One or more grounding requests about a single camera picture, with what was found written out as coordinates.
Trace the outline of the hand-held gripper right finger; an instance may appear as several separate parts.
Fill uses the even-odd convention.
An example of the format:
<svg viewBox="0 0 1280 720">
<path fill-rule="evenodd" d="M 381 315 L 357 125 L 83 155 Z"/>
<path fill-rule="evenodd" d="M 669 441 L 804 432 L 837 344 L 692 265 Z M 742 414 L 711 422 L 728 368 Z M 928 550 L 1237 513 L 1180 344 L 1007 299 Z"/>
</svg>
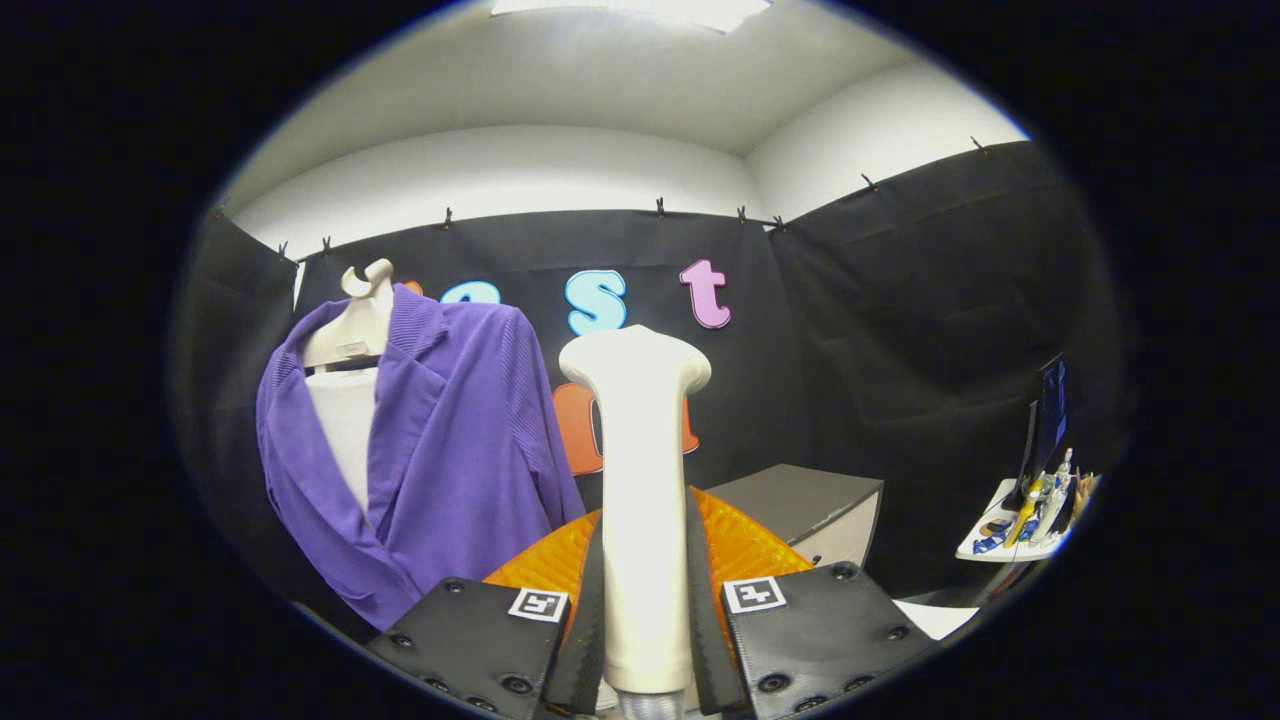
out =
<svg viewBox="0 0 1280 720">
<path fill-rule="evenodd" d="M 826 566 L 689 488 L 692 674 L 701 710 L 812 717 L 877 691 L 941 644 L 852 561 Z"/>
</svg>

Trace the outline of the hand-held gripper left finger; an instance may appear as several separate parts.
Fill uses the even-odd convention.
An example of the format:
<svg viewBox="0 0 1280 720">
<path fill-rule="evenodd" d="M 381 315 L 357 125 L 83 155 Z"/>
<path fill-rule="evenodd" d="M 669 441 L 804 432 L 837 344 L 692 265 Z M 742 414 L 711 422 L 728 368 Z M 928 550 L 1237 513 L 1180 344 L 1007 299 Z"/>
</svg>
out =
<svg viewBox="0 0 1280 720">
<path fill-rule="evenodd" d="M 367 651 L 428 693 L 495 719 L 593 714 L 604 657 L 602 512 L 484 582 L 449 577 Z"/>
</svg>

